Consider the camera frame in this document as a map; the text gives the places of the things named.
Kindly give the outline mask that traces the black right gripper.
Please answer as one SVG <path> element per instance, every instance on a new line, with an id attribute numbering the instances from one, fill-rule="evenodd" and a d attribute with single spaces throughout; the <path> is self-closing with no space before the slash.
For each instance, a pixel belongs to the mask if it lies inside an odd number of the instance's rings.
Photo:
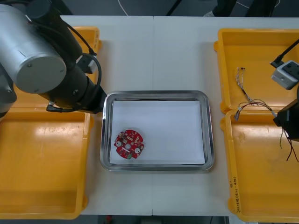
<path id="1" fill-rule="evenodd" d="M 277 113 L 273 119 L 278 127 L 282 127 L 288 134 L 288 139 L 299 139 L 299 102 L 294 100 Z"/>

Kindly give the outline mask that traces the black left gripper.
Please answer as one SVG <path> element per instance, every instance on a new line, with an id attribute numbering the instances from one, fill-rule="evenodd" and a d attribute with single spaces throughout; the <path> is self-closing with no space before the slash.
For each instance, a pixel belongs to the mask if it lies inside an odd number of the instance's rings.
<path id="1" fill-rule="evenodd" d="M 88 79 L 88 81 L 87 89 L 84 93 L 83 101 L 81 102 L 83 106 L 79 109 L 79 111 L 97 114 L 103 111 L 107 94 L 100 85 L 100 78 L 98 78 L 96 84 L 94 84 L 91 79 Z"/>

